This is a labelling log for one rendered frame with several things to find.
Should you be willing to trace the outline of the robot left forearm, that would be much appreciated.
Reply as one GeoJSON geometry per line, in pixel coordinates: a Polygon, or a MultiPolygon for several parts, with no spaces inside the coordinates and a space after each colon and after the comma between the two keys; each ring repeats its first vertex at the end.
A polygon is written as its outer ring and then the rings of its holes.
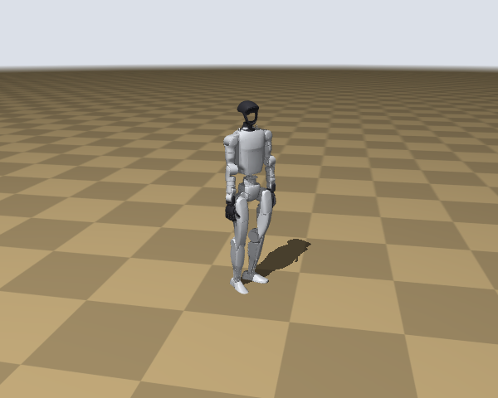
{"type": "MultiPolygon", "coordinates": [[[[275,164],[271,165],[271,166],[265,166],[265,171],[266,171],[266,187],[268,189],[271,189],[271,185],[273,183],[275,183],[275,173],[274,173],[274,170],[275,170],[275,164]]],[[[276,184],[276,183],[275,183],[276,184]]]]}

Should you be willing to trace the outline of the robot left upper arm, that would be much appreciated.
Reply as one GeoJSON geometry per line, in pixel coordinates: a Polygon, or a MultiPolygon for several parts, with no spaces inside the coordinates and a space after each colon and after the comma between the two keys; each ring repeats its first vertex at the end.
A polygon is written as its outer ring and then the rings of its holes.
{"type": "Polygon", "coordinates": [[[274,156],[271,155],[271,139],[272,139],[272,132],[267,129],[263,129],[265,133],[265,154],[264,154],[264,165],[266,166],[271,166],[276,163],[276,159],[274,156]]]}

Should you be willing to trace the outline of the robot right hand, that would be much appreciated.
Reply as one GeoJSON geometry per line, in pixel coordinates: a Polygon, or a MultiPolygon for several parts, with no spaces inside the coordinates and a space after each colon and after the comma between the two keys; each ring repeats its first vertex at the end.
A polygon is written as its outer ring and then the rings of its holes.
{"type": "Polygon", "coordinates": [[[225,213],[225,217],[228,220],[230,220],[230,221],[237,221],[236,217],[235,217],[235,214],[239,218],[240,218],[240,216],[237,214],[237,212],[235,210],[235,206],[233,205],[233,204],[235,204],[235,196],[232,196],[232,202],[226,201],[226,203],[227,203],[227,206],[226,206],[226,209],[225,209],[225,212],[226,212],[225,213]]]}

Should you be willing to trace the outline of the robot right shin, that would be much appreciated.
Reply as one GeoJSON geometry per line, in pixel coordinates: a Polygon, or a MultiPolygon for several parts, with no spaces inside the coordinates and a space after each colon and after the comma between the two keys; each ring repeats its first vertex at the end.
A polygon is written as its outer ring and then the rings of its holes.
{"type": "Polygon", "coordinates": [[[231,239],[231,260],[233,267],[233,280],[235,283],[241,281],[242,267],[244,265],[245,249],[244,245],[236,246],[235,238],[231,239]]]}

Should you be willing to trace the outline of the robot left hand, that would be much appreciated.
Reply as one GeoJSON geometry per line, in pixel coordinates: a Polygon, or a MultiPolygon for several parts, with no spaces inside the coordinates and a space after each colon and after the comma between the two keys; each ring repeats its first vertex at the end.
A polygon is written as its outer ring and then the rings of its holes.
{"type": "MultiPolygon", "coordinates": [[[[266,189],[268,189],[268,188],[266,188],[266,189]]],[[[273,208],[273,206],[276,204],[276,198],[275,198],[276,195],[274,193],[274,191],[276,190],[276,184],[273,183],[271,185],[271,189],[268,189],[268,190],[271,192],[271,196],[272,196],[272,208],[273,208]]]]}

